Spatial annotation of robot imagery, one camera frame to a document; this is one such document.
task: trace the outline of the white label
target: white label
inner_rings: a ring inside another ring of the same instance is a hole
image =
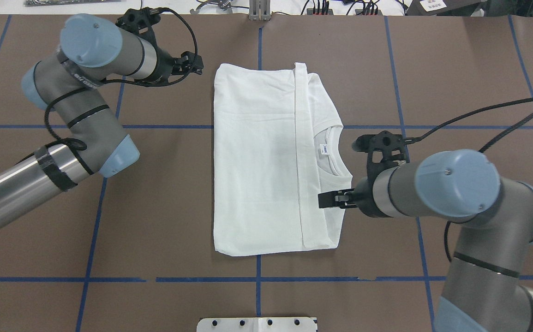
[[[420,4],[427,12],[435,11],[441,8],[447,8],[447,5],[445,2],[443,2],[443,0],[422,0]]]
[[[328,153],[328,145],[327,144],[320,144],[319,145],[319,152],[321,154],[329,155],[330,153]]]

